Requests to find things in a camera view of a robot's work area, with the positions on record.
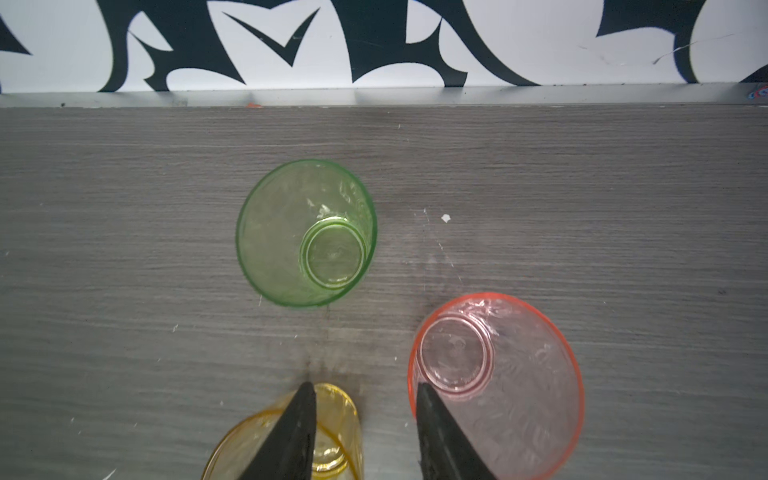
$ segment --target cup base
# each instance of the cup base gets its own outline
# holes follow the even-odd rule
[[[491,378],[493,345],[482,323],[450,313],[424,332],[416,358],[437,390],[449,396],[473,396]]]
[[[366,254],[362,235],[346,218],[327,217],[304,234],[300,262],[314,283],[338,290],[357,278]]]

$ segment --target table surface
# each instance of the table surface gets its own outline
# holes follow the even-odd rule
[[[581,366],[567,478],[768,471],[768,109],[0,111],[3,478],[198,478],[239,420],[330,381],[368,480],[418,479],[416,328],[463,293],[528,301]],[[328,307],[260,299],[240,206],[338,161],[379,218]],[[449,214],[451,220],[441,220]]]

